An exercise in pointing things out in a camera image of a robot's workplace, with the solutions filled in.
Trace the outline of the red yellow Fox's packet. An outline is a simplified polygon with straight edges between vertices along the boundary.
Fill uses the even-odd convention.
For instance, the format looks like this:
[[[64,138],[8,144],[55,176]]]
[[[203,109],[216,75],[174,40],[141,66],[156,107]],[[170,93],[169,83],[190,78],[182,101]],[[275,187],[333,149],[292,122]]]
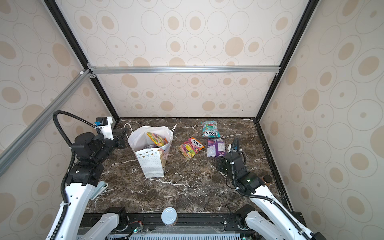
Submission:
[[[147,136],[150,138],[150,140],[157,146],[157,147],[163,147],[166,144],[168,144],[168,141],[166,138],[161,137],[158,134],[147,132]]]

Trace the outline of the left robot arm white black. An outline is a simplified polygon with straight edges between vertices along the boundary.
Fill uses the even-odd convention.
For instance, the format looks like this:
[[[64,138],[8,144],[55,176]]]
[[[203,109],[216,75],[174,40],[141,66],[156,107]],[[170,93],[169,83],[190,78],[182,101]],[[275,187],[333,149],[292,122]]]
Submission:
[[[59,122],[59,115],[78,120],[92,127],[96,133],[82,133],[71,142]],[[94,123],[90,123],[61,110],[53,113],[53,122],[71,150],[71,160],[60,185],[63,201],[47,238],[74,240],[88,201],[100,182],[104,171],[103,163],[114,150],[126,148],[128,130],[113,130],[110,117],[98,117]]]

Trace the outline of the white paper bag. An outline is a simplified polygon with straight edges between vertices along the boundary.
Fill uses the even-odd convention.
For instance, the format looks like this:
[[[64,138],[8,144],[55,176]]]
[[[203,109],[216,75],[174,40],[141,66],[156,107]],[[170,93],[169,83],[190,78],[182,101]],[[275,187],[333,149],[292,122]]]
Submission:
[[[128,144],[134,152],[146,178],[162,178],[165,174],[165,165],[174,139],[176,127],[149,127],[143,126],[135,131],[130,124],[125,124],[128,129]],[[155,145],[147,136],[147,132],[155,133],[166,138],[168,144],[155,149],[145,149],[148,145]]]

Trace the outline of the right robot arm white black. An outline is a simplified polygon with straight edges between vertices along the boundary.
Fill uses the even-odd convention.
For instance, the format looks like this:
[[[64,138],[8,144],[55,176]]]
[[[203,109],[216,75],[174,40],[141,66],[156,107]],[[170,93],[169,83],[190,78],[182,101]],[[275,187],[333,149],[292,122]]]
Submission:
[[[224,157],[219,158],[217,170],[229,178],[234,190],[250,199],[268,217],[264,218],[250,205],[237,211],[238,227],[253,230],[266,240],[324,240],[320,232],[313,233],[297,220],[272,194],[266,183],[245,165],[246,155],[235,138]]]

